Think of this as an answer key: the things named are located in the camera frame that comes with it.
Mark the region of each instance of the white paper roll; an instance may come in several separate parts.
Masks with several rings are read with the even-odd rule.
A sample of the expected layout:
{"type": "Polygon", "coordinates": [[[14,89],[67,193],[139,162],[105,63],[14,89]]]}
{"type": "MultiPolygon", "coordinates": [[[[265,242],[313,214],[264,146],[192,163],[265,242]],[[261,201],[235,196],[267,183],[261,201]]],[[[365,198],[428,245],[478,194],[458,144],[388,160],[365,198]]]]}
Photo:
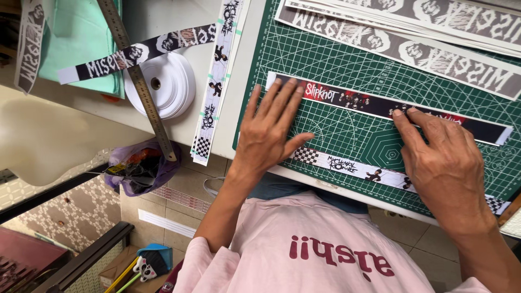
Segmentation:
{"type": "MultiPolygon", "coordinates": [[[[195,97],[194,72],[186,58],[170,52],[139,66],[161,119],[174,118],[186,111],[195,97]]],[[[145,108],[126,69],[124,76],[128,99],[134,108],[146,116],[145,108]]]]}

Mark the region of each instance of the purple plastic bag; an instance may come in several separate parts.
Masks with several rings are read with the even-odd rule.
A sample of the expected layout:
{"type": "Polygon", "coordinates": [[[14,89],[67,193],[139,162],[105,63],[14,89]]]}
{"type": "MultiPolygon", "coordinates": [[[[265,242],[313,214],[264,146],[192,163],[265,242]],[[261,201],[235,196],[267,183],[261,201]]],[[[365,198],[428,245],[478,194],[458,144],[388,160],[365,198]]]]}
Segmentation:
{"type": "MultiPolygon", "coordinates": [[[[170,141],[173,148],[173,153],[176,155],[177,161],[171,162],[165,159],[164,156],[161,156],[159,159],[159,170],[157,171],[157,176],[155,178],[154,184],[151,187],[145,189],[142,193],[133,193],[132,188],[130,187],[130,179],[124,179],[120,176],[113,176],[109,174],[105,174],[105,183],[112,188],[116,188],[118,185],[123,186],[123,190],[125,194],[130,197],[137,197],[142,194],[151,192],[161,186],[163,186],[166,182],[172,179],[173,175],[177,172],[179,167],[181,167],[181,148],[173,141],[170,141]]],[[[126,146],[123,148],[115,148],[110,158],[108,159],[109,166],[116,166],[121,162],[125,162],[135,153],[139,153],[142,149],[154,149],[159,150],[161,153],[161,147],[159,146],[159,142],[157,142],[156,138],[152,138],[141,143],[126,146]]]]}

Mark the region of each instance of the white table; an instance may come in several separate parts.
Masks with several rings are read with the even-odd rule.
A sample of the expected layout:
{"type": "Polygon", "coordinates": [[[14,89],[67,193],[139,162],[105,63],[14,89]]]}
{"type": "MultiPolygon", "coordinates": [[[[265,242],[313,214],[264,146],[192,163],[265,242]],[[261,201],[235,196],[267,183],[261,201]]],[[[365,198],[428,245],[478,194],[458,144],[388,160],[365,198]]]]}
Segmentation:
{"type": "MultiPolygon", "coordinates": [[[[211,152],[233,159],[232,148],[235,128],[244,97],[245,85],[250,72],[258,30],[266,0],[252,0],[244,26],[235,66],[226,99],[223,104],[216,128],[215,140],[211,152]]],[[[521,9],[521,2],[516,0],[495,0],[488,3],[500,3],[503,6],[521,9]]],[[[125,0],[123,2],[123,22],[131,42],[140,42],[166,32],[207,25],[218,18],[221,0],[125,0]]],[[[203,44],[178,50],[192,65],[196,76],[196,96],[193,104],[180,117],[164,121],[168,135],[172,140],[191,145],[199,117],[203,93],[206,89],[206,77],[209,70],[209,56],[214,44],[203,44]]],[[[0,83],[13,87],[14,66],[0,70],[0,83]]],[[[72,86],[60,86],[56,82],[38,79],[31,94],[100,116],[124,125],[153,133],[148,119],[141,115],[128,100],[117,103],[105,102],[101,96],[85,89],[72,86]]],[[[396,213],[437,225],[436,220],[414,213],[402,207],[341,188],[296,171],[275,166],[270,172],[285,176],[306,184],[356,199],[368,204],[394,211],[396,213]]]]}

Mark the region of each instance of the black and white checkered print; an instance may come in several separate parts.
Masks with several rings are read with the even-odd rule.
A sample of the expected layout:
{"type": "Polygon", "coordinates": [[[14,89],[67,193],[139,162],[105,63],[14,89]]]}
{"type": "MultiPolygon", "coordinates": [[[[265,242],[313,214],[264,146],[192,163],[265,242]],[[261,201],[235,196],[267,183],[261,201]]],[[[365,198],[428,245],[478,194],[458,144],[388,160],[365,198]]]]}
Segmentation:
{"type": "Polygon", "coordinates": [[[207,138],[199,137],[197,139],[195,153],[199,156],[208,158],[208,155],[210,153],[210,141],[207,138]]]}
{"type": "Polygon", "coordinates": [[[304,162],[306,164],[314,164],[317,162],[318,154],[316,150],[300,147],[295,151],[294,160],[304,162]]]}
{"type": "Polygon", "coordinates": [[[497,214],[498,210],[504,205],[505,201],[493,197],[485,197],[487,204],[493,214],[497,214]]]}

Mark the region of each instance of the metal ruler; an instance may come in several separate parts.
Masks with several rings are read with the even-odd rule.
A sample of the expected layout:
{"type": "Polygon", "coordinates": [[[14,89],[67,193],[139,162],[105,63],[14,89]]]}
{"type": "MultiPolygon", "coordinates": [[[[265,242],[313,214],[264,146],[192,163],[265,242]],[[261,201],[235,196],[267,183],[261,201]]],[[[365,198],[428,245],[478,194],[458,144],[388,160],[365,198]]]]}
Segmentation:
{"type": "MultiPolygon", "coordinates": [[[[123,26],[121,17],[119,17],[114,1],[97,0],[97,2],[100,5],[101,12],[107,21],[108,28],[112,33],[112,37],[114,38],[118,49],[121,50],[130,46],[131,44],[127,35],[127,31],[123,26]]],[[[138,92],[141,103],[143,103],[146,115],[150,121],[150,124],[152,125],[154,133],[156,134],[156,138],[159,142],[159,145],[161,146],[163,155],[169,161],[177,161],[176,155],[173,153],[170,140],[168,139],[168,135],[166,134],[165,127],[163,126],[161,118],[159,117],[159,113],[157,112],[154,100],[152,100],[152,96],[150,95],[150,90],[148,90],[148,86],[146,85],[145,77],[143,76],[141,68],[139,65],[135,65],[129,67],[127,70],[130,78],[132,79],[132,83],[134,83],[135,89],[138,92]]]]}

